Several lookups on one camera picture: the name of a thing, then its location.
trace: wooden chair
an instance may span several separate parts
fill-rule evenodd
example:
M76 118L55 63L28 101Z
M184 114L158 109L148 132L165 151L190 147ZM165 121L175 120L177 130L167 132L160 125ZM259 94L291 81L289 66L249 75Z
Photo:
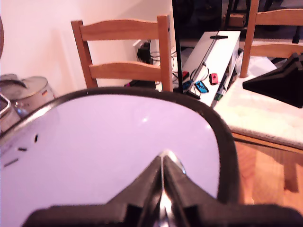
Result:
M298 54L303 52L303 46L291 43L252 45L256 25L303 26L303 9L279 9L258 13L258 7L259 0L252 0L240 74L241 78L247 77L250 56L289 58L295 52Z
M172 91L169 16L158 16L157 22L121 19L102 21L86 26L80 20L72 21L71 26L87 88L98 86L96 78L137 79L161 81L163 90ZM87 41L132 39L158 39L161 66L157 67L136 61L92 64Z

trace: power adapter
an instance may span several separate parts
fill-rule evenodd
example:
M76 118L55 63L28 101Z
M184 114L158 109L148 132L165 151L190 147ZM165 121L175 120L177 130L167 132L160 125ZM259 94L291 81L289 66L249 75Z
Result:
M153 59L151 57L151 44L149 42L143 43L138 49L137 56L142 62L153 65Z

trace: wall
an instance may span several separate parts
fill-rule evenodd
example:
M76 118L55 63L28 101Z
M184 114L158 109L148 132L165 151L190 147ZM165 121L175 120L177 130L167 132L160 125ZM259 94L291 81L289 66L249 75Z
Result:
M1 0L4 49L1 74L41 75L59 95L86 87L71 20L84 24L115 18L156 20L168 14L170 0ZM89 42L94 64L132 61L134 41ZM123 80L99 79L99 86Z

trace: metal pot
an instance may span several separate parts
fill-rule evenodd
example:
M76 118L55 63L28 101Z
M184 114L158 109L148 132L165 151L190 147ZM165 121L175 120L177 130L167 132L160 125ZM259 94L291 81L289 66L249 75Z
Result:
M2 134L13 124L18 122L20 120L20 117L14 108L10 105L10 101L2 94L0 94L0 108L0 134Z
M21 118L55 98L44 77L0 80L0 87Z

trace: hardwood floor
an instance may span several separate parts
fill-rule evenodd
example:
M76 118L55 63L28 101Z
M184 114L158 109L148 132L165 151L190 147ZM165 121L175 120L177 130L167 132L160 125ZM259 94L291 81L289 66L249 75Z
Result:
M292 207L303 215L303 155L235 142L245 204Z

